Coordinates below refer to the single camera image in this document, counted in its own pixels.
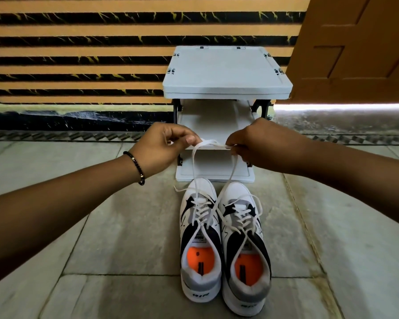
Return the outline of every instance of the floor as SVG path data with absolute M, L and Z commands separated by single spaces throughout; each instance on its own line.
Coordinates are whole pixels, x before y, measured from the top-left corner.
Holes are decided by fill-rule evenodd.
M 130 143 L 0 142 L 0 194 L 110 160 Z M 399 147 L 356 147 L 399 159 Z M 232 318 L 179 279 L 175 165 L 107 199 L 0 282 L 1 318 Z M 256 169 L 272 289 L 257 318 L 399 318 L 399 225 L 317 182 Z

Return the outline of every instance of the bracelet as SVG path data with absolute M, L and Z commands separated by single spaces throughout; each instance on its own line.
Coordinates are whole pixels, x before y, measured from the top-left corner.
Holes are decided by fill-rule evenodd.
M 123 154 L 127 154 L 133 160 L 134 165 L 136 166 L 137 171 L 139 171 L 139 174 L 140 174 L 140 179 L 141 180 L 139 181 L 139 185 L 143 186 L 145 184 L 145 176 L 143 175 L 143 171 L 140 168 L 138 162 L 136 161 L 136 159 L 134 158 L 134 156 L 130 152 L 124 151 Z

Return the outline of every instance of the shoe insole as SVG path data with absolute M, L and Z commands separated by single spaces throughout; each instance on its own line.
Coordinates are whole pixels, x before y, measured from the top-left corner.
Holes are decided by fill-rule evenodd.
M 214 252 L 211 247 L 190 247 L 188 265 L 201 275 L 210 273 L 214 267 Z
M 235 262 L 237 278 L 248 286 L 254 285 L 263 274 L 259 254 L 240 254 Z

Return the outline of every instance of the white shoe rack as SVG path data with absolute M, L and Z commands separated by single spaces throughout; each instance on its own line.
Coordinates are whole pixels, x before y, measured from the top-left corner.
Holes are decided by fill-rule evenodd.
M 292 84 L 263 47 L 178 46 L 163 82 L 173 99 L 174 122 L 202 139 L 225 144 L 233 132 L 266 118 L 270 100 L 287 99 Z M 178 158 L 177 181 L 192 181 L 192 147 Z M 229 150 L 204 146 L 195 154 L 195 174 L 226 182 L 233 169 Z M 254 182 L 252 166 L 238 159 L 233 180 Z

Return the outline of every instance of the white sneaker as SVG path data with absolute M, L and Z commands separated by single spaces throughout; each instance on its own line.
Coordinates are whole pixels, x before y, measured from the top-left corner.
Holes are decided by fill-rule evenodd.
M 211 215 L 216 199 L 211 182 L 197 178 L 186 189 L 180 207 L 180 276 L 183 292 L 194 302 L 208 302 L 220 291 L 220 225 L 217 216 Z
M 223 299 L 240 316 L 258 314 L 271 288 L 271 263 L 263 242 L 259 210 L 250 191 L 232 182 L 222 194 Z

